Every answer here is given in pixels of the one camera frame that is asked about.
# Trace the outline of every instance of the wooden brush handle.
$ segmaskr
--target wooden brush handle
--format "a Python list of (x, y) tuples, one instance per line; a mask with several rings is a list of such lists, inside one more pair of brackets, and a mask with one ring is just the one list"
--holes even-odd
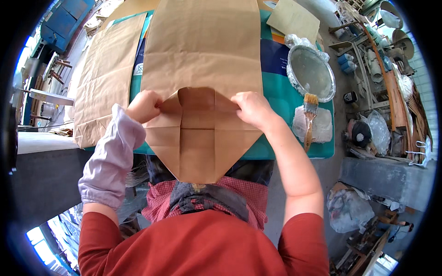
[(307, 120), (307, 132), (304, 136), (304, 151), (307, 153), (312, 144), (312, 120)]

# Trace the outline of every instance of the black container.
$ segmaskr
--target black container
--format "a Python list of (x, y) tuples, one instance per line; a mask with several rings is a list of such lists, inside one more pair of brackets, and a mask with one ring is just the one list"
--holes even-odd
[(358, 101), (358, 96), (354, 91), (349, 92), (344, 95), (344, 102), (345, 103), (354, 103)]

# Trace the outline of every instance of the brown paper bag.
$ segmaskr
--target brown paper bag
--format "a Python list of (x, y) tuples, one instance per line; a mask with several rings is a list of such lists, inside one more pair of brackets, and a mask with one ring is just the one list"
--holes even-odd
[(104, 135), (117, 103), (129, 105), (133, 64), (146, 14), (119, 22), (94, 37), (84, 62), (75, 99), (74, 141), (95, 146)]
[(238, 108), (212, 88), (181, 88), (144, 124), (146, 142), (180, 181), (215, 183), (262, 134)]
[(155, 9), (141, 90), (167, 100), (145, 125), (146, 142), (178, 180), (216, 182), (262, 134), (228, 100), (263, 92), (260, 28), (256, 0), (161, 0)]

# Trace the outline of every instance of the person's left hand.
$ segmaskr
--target person's left hand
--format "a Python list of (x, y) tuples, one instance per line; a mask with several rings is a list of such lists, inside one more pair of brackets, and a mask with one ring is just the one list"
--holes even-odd
[(153, 90), (138, 93), (126, 109), (126, 114), (143, 124), (160, 114), (163, 99)]

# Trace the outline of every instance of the hand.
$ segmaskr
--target hand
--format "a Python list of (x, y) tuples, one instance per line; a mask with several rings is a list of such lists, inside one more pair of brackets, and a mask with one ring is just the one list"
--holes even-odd
[(281, 119), (262, 94), (251, 91), (240, 92), (230, 100), (240, 106), (241, 110), (237, 110), (236, 113), (241, 120), (264, 133), (275, 120)]
[(138, 93), (126, 109), (126, 114), (133, 120), (143, 124), (160, 114), (163, 99), (152, 90)]

